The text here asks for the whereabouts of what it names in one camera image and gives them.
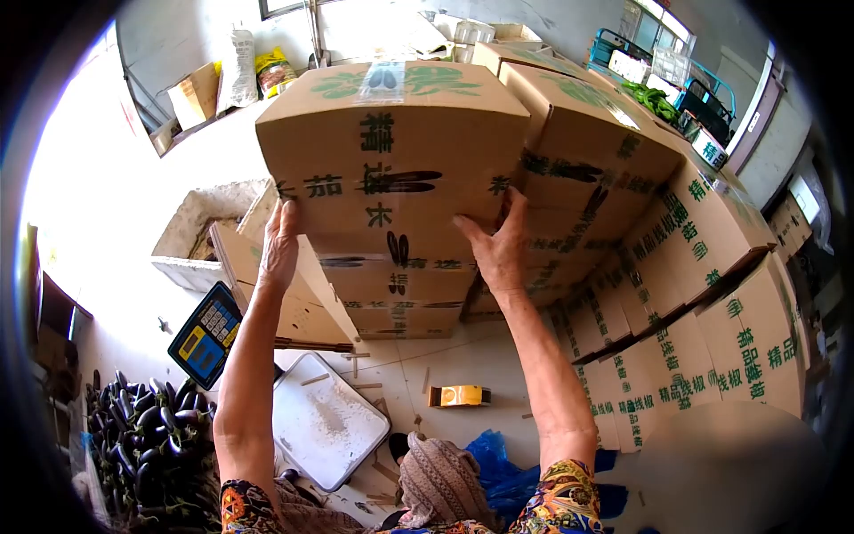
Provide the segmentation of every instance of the yellow package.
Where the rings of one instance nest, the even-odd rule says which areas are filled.
[[[296,72],[278,46],[270,54],[255,57],[255,73],[264,98],[275,97],[296,79]]]

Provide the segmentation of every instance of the tiled floor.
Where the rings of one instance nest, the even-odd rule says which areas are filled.
[[[79,93],[81,98],[86,95],[86,91]],[[92,113],[98,105],[99,102],[90,99],[84,109]],[[117,368],[132,381],[154,376],[178,384],[184,379],[184,373],[166,351],[174,332],[183,325],[202,295],[173,285],[151,266],[149,252],[188,190],[236,179],[266,177],[254,137],[254,119],[264,107],[263,103],[256,105],[194,134],[163,160],[152,158],[150,151],[140,148],[139,140],[129,138],[126,133],[122,138],[121,120],[117,120],[114,124],[117,133],[109,145],[94,145],[85,157],[70,163],[78,169],[88,168],[88,172],[73,176],[72,189],[84,194],[75,195],[72,202],[57,203],[50,213],[53,224],[62,227],[61,234],[67,239],[61,252],[67,253],[66,258],[73,258],[77,268],[79,300],[95,316],[94,322],[82,329],[78,341],[85,382],[91,381],[93,369],[99,369],[106,378]],[[99,128],[103,128],[109,113],[103,111],[99,121],[75,121],[75,135],[103,138]],[[54,138],[61,142],[62,135]],[[111,152],[112,166],[90,163],[99,161],[99,150]],[[67,166],[69,162],[47,161],[39,171],[44,181],[42,186],[54,195],[57,190],[51,188],[59,185],[68,188],[68,183],[61,182],[65,175],[57,165]],[[60,181],[50,182],[51,176]],[[171,331],[159,329],[158,317],[168,322]],[[371,401],[385,399],[393,431],[420,429],[428,437],[448,439],[464,447],[481,431],[491,428],[504,434],[511,461],[521,467],[531,467],[537,462],[535,422],[522,419],[530,411],[528,393],[505,323],[462,325],[450,339],[363,342],[356,351],[370,354],[358,359],[358,377],[354,376],[352,362],[341,355],[323,353],[322,356],[352,384],[382,384],[381,388],[361,392]],[[287,368],[299,354],[299,351],[277,351],[275,360]],[[471,409],[427,408],[422,389],[428,368],[429,384],[489,387],[493,405]],[[208,395],[210,400],[216,399],[218,387],[215,385]],[[415,423],[418,416],[420,425]],[[377,451],[377,461],[396,471],[386,446]],[[391,507],[385,510],[372,507],[374,513],[368,514],[354,505],[367,500],[367,495],[395,493],[395,484],[372,464],[373,459],[365,462],[348,485],[329,496],[327,504],[351,513],[364,525],[376,524],[393,511]],[[625,479],[630,468],[631,459],[620,458],[617,469],[601,475],[600,480]],[[642,511],[642,508],[634,493],[629,509]],[[637,518],[641,517],[640,512],[632,513],[631,517],[625,513],[619,520],[619,531],[636,531],[640,525]]]

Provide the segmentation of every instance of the sleeve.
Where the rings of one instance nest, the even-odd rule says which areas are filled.
[[[222,531],[284,534],[264,490],[245,480],[226,480],[219,491]]]
[[[549,467],[509,532],[602,534],[599,492],[587,466],[563,460]]]

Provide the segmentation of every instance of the scale display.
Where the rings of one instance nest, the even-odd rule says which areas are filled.
[[[202,299],[169,345],[168,354],[204,390],[222,374],[243,316],[221,281]]]

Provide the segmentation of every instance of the colorful patterned shirt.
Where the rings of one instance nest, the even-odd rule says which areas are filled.
[[[247,534],[286,534],[291,532],[335,532],[358,534],[363,531],[355,519],[345,513],[315,508],[295,494],[293,486],[277,480],[277,491],[284,524],[275,519],[264,491],[242,480],[228,480],[222,486],[223,532]],[[512,534],[566,534],[592,532],[602,534],[599,521],[599,495],[593,476],[580,461],[559,461],[548,468],[518,519]],[[398,527],[377,534],[494,534],[474,521],[421,528]]]

